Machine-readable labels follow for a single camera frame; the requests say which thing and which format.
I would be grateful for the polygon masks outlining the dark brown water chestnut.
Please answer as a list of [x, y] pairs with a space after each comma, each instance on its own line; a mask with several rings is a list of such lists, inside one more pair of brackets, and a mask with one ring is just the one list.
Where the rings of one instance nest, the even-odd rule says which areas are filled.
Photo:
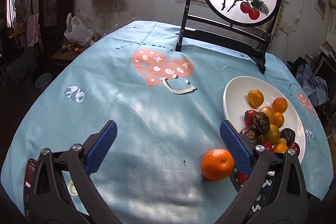
[[246, 126], [240, 131], [240, 134], [247, 136], [254, 145], [259, 145], [262, 142], [261, 134], [254, 126]]

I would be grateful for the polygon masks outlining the red cherry tomato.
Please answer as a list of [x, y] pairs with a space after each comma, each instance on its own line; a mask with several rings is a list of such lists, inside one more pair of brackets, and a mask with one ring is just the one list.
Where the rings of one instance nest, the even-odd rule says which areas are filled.
[[246, 126], [253, 126], [253, 116], [256, 114], [255, 110], [247, 110], [244, 113], [244, 123]]

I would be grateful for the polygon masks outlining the orange round tomato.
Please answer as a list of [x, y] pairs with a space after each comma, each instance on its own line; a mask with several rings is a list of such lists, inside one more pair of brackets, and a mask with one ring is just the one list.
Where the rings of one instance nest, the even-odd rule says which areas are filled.
[[285, 153], [287, 150], [288, 147], [284, 143], [278, 143], [273, 147], [274, 153]]

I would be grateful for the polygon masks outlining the pale yellow pear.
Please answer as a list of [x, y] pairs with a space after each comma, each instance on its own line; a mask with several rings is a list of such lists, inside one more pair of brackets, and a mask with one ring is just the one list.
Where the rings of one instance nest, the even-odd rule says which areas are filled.
[[271, 107], [269, 106], [264, 106], [262, 107], [259, 112], [264, 113], [268, 118], [269, 118], [269, 122], [272, 123], [274, 120], [274, 111]]

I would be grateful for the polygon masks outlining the light blue patterned tablecloth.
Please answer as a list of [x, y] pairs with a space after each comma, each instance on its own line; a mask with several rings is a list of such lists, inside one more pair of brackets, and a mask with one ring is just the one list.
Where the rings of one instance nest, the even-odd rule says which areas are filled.
[[302, 120], [307, 190], [323, 198], [333, 178], [325, 132], [286, 65], [266, 56], [261, 74], [246, 55], [186, 39], [179, 27], [136, 21], [81, 53], [48, 86], [18, 127], [1, 171], [1, 184], [23, 210], [28, 159], [42, 149], [68, 150], [108, 120], [118, 135], [98, 172], [96, 188], [124, 223], [214, 223], [236, 190], [229, 179], [206, 181], [201, 158], [223, 148], [223, 92], [242, 75], [276, 87]]

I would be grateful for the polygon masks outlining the small yellow-green fruit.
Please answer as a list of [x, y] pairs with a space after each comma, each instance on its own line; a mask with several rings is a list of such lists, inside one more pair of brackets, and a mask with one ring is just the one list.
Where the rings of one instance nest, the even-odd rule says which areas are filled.
[[284, 144], [284, 145], [287, 145], [287, 140], [285, 138], [280, 138], [278, 140], [278, 144]]

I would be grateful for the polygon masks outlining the dark wrinkled water chestnut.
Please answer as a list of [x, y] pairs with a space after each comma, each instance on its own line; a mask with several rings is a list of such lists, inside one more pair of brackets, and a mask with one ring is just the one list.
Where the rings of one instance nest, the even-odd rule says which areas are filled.
[[295, 132], [291, 128], [284, 128], [280, 132], [280, 138], [285, 139], [287, 144], [295, 141]]

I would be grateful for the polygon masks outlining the large orange mandarin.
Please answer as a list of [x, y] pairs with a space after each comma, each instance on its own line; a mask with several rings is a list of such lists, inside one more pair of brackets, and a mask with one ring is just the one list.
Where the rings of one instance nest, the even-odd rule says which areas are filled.
[[226, 149], [213, 149], [201, 160], [201, 173], [210, 181], [221, 181], [233, 172], [235, 162]]

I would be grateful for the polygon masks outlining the white plastic bag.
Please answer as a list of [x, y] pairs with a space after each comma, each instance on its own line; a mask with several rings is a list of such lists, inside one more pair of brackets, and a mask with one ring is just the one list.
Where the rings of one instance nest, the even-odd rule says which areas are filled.
[[89, 47], [92, 41], [89, 31], [77, 16], [68, 14], [66, 20], [65, 38], [72, 44], [77, 43], [82, 47]]

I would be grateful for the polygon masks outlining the blue clothes pile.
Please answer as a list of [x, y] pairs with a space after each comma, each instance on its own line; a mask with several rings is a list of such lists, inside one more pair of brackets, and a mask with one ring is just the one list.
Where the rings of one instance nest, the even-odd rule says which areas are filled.
[[313, 106], [320, 106], [328, 102], [326, 81], [319, 76], [314, 76], [309, 65], [301, 64], [295, 78]]

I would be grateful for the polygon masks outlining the white oval plate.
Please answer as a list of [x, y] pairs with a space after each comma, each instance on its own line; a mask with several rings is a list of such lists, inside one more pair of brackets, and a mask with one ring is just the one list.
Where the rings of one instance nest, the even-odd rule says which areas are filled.
[[[278, 97], [285, 98], [284, 94], [274, 86], [256, 77], [239, 76], [232, 79], [224, 89], [223, 109], [224, 117], [231, 122], [238, 132], [245, 127], [243, 121], [245, 111], [252, 109], [247, 98], [248, 92], [251, 90], [259, 90], [263, 94], [262, 107], [272, 106], [273, 101]], [[295, 142], [300, 147], [298, 160], [302, 162], [306, 148], [304, 128], [298, 113], [290, 102], [288, 102], [288, 108], [284, 113], [283, 128], [294, 130]]]

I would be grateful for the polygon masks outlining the small orange tomato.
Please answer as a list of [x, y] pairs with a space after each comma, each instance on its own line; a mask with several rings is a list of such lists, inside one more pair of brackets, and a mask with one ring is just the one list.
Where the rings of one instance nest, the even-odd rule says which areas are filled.
[[275, 125], [277, 128], [281, 128], [285, 122], [285, 118], [282, 113], [275, 112], [274, 113], [274, 119], [272, 121], [272, 125]]

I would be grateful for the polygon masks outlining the yellow-green tomato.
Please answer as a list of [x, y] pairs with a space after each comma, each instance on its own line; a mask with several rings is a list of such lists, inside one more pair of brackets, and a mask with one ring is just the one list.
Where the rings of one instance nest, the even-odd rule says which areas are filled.
[[276, 145], [280, 139], [280, 130], [276, 125], [271, 124], [267, 134], [262, 136], [263, 141], [268, 141], [271, 145]]

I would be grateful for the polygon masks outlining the orange oval tomato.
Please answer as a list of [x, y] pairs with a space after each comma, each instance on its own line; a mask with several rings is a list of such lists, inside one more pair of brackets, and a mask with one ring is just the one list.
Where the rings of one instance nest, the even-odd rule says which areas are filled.
[[247, 100], [248, 103], [256, 109], [264, 103], [264, 95], [259, 90], [251, 90], [247, 94]]

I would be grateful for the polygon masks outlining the dark red plum tomato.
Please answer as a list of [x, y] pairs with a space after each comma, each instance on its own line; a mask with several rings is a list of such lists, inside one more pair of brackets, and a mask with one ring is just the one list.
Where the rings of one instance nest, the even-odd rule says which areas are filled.
[[297, 156], [299, 156], [299, 154], [300, 154], [300, 147], [299, 147], [299, 145], [298, 145], [295, 141], [289, 143], [289, 144], [288, 144], [288, 148], [294, 150], [294, 151], [295, 151], [295, 154], [296, 154]]

